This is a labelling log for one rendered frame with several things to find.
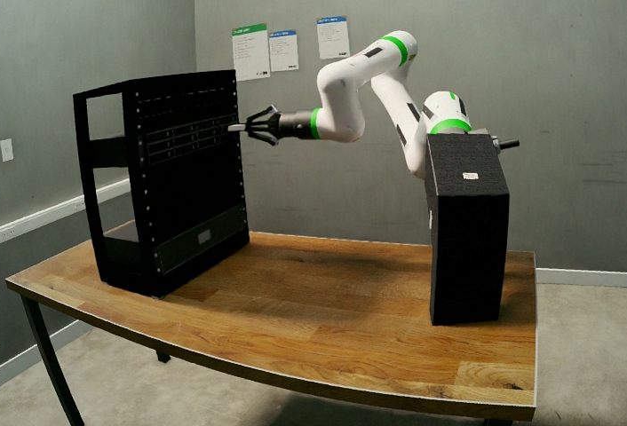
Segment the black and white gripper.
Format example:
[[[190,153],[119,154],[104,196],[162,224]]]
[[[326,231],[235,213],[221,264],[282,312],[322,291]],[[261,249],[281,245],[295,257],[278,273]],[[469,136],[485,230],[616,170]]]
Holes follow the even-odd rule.
[[[252,122],[260,116],[266,114],[274,113],[268,120],[266,121],[258,121]],[[269,143],[271,146],[278,145],[278,141],[281,138],[296,138],[296,134],[294,131],[294,118],[297,112],[295,113],[282,113],[276,110],[276,106],[269,106],[266,110],[254,114],[247,118],[247,122],[238,123],[237,125],[228,126],[228,130],[238,130],[238,131],[247,131],[248,136],[250,138],[255,138],[258,140],[265,141]],[[281,118],[280,118],[281,117]],[[279,121],[280,121],[280,129],[279,129]],[[258,125],[267,125],[267,127],[251,127]],[[274,138],[258,134],[254,131],[264,131],[269,132]]]

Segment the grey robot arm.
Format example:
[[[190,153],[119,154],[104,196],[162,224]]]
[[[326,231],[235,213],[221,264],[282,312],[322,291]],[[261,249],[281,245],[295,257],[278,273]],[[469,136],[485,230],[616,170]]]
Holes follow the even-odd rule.
[[[418,178],[425,180],[426,133],[490,134],[487,128],[472,130],[463,101],[451,92],[431,95],[420,114],[406,84],[417,51],[411,34],[395,31],[351,58],[324,67],[317,77],[323,108],[297,111],[297,137],[357,140],[365,129],[358,89],[370,79],[393,119],[408,167]]]

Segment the black server rack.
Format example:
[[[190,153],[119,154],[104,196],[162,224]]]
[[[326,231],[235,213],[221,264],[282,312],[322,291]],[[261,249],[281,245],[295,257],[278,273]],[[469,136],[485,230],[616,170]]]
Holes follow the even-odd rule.
[[[122,93],[124,131],[90,139],[86,99],[108,92]],[[103,284],[160,300],[249,244],[240,131],[228,130],[240,123],[236,69],[132,79],[76,93],[73,101]],[[125,167],[135,221],[103,235],[93,169]]]

